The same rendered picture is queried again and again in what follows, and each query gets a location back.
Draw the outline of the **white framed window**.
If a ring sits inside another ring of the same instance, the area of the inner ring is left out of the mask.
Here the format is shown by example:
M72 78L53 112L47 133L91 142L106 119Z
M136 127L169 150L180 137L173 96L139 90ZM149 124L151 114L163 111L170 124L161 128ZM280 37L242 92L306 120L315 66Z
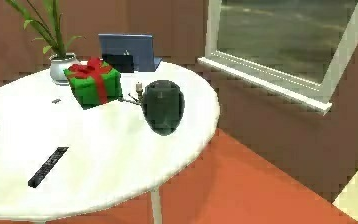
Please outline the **white framed window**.
M321 114L358 45L358 0L209 0L199 62Z

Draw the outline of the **green house plant white pot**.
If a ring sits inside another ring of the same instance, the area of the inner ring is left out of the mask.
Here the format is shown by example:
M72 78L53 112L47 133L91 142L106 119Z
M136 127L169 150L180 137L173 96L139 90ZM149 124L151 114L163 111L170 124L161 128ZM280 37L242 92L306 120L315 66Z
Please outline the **green house plant white pot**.
M63 13L59 10L59 0L42 0L45 13L48 16L48 23L31 0L25 1L35 15L32 15L18 0L4 1L22 16L24 19L23 29L33 28L38 34L38 37L34 40L41 40L46 43L42 48L42 53L53 52L49 57L49 74L52 81L57 85L67 85L68 79L64 71L73 64L79 64L76 54L69 52L69 48L75 40L81 38L81 35L71 36L68 40L64 39L62 34Z

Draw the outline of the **black remote control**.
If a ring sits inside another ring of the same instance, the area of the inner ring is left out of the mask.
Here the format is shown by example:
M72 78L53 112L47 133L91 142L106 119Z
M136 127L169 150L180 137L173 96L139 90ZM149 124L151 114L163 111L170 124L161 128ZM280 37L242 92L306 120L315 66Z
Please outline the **black remote control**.
M31 188L37 188L45 179L49 172L54 168L55 164L67 152L68 147L58 147L42 164L42 166L35 172L35 174L28 180L27 185Z

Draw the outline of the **green gift box red ribbon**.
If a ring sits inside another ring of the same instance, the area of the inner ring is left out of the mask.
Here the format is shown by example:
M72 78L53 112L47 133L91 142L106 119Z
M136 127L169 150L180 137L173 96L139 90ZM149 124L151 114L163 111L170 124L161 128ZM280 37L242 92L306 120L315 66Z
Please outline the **green gift box red ribbon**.
M96 107L123 97L120 72L100 58L72 64L64 75L82 107Z

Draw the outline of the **blue laptop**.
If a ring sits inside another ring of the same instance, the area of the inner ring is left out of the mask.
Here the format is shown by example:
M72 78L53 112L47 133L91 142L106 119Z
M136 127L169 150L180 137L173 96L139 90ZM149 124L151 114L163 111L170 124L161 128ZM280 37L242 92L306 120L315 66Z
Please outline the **blue laptop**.
M102 59L122 73L154 72L161 58L154 55L148 34L99 34Z

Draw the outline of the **white round table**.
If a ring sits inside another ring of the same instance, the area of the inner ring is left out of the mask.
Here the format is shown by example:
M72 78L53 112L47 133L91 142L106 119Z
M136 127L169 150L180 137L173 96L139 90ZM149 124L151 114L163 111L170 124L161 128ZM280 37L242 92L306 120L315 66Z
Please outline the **white round table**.
M112 101L83 109L67 86L43 70L0 87L0 220L50 220L111 208L145 192L162 224L159 188L190 165L213 137L217 93L197 73L163 62L122 76L135 84L171 80L184 94L183 118L168 136L154 133L140 106ZM55 99L61 102L53 104ZM67 152L37 188L28 180L58 148Z

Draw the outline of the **small candle holder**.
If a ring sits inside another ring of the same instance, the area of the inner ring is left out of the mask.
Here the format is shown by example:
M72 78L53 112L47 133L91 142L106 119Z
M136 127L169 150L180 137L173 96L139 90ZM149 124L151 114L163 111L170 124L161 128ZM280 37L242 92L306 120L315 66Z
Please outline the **small candle holder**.
M143 100L143 91L144 91L143 84L141 82L137 82L135 84L135 92L137 94L137 97L133 97L131 94L128 94L129 99L123 98L122 101L132 103L135 105L141 105Z

